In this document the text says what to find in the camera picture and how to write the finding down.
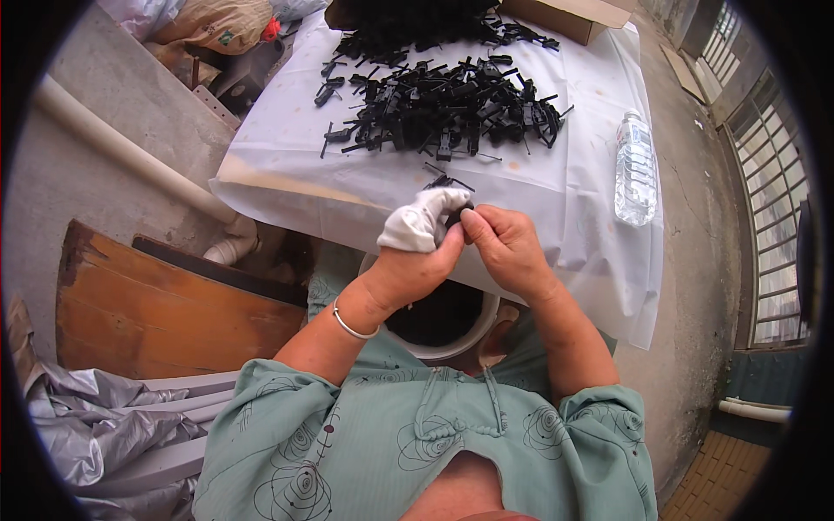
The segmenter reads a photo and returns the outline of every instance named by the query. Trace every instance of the plastic water bottle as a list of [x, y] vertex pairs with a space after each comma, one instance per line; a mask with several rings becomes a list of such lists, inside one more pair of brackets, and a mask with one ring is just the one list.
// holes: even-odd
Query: plastic water bottle
[[643, 226], [656, 211], [657, 168], [651, 131], [636, 109], [631, 109], [617, 130], [614, 214], [632, 226]]

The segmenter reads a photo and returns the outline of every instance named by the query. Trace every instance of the white tablecloth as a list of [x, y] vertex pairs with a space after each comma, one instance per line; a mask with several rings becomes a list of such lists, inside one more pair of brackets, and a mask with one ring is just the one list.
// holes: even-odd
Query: white tablecloth
[[[513, 67], [535, 80], [539, 98], [558, 93], [552, 103], [560, 112], [576, 105], [555, 146], [548, 150], [528, 137], [528, 155], [523, 143], [494, 148], [484, 137], [480, 151], [503, 161], [455, 154], [451, 163], [436, 164], [476, 190], [474, 203], [529, 214], [548, 261], [594, 324], [648, 348], [661, 289], [663, 213], [633, 228], [618, 221], [613, 210], [617, 126], [629, 108], [651, 124], [637, 31], [629, 23], [583, 47], [531, 27], [561, 41], [561, 51], [518, 42], [494, 53], [511, 55]], [[376, 237], [390, 211], [411, 203], [437, 173], [424, 165], [434, 162], [428, 155], [397, 153], [392, 143], [381, 153], [348, 154], [340, 149], [352, 141], [331, 143], [319, 158], [329, 122], [334, 130], [343, 128], [341, 122], [358, 110], [348, 107], [362, 103], [349, 84], [339, 90], [344, 101], [333, 96], [322, 108], [313, 103], [322, 62], [333, 57], [340, 38], [323, 13], [304, 20], [293, 57], [252, 107], [210, 184], [228, 205], [259, 221], [377, 253]], [[486, 58], [488, 50], [477, 43], [451, 43], [442, 50], [412, 50], [408, 62], [433, 58], [432, 67], [453, 67], [467, 56]], [[341, 61], [350, 65], [338, 66], [332, 76], [367, 75], [375, 67]], [[383, 66], [374, 77], [388, 74]], [[465, 250], [451, 278], [522, 302], [493, 282], [474, 246]]]

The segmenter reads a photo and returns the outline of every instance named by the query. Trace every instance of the red object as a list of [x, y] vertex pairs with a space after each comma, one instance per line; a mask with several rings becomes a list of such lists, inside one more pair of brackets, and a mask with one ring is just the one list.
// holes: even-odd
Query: red object
[[281, 23], [272, 17], [269, 20], [269, 23], [266, 24], [266, 28], [261, 33], [261, 41], [263, 42], [272, 42], [275, 38], [278, 37], [278, 31], [281, 30]]

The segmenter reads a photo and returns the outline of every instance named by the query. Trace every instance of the woman's right hand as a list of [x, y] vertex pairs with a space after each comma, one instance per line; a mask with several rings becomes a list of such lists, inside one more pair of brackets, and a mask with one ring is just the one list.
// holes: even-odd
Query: woman's right hand
[[475, 210], [464, 210], [460, 222], [492, 278], [528, 305], [547, 299], [560, 284], [525, 214], [479, 204]]

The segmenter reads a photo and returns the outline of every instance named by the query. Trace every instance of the silver bracelet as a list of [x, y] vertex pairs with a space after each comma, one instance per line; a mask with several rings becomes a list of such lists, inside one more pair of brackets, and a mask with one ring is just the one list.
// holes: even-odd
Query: silver bracelet
[[333, 316], [336, 317], [336, 320], [339, 321], [339, 325], [342, 326], [342, 328], [344, 328], [345, 331], [354, 335], [356, 338], [361, 338], [363, 340], [367, 340], [368, 338], [373, 338], [373, 337], [376, 336], [377, 333], [379, 333], [379, 327], [380, 326], [377, 326], [376, 331], [374, 331], [371, 334], [356, 333], [353, 329], [349, 328], [348, 324], [344, 323], [342, 318], [339, 316], [339, 308], [336, 307], [336, 301], [337, 300], [339, 300], [339, 297], [336, 297], [333, 300]]

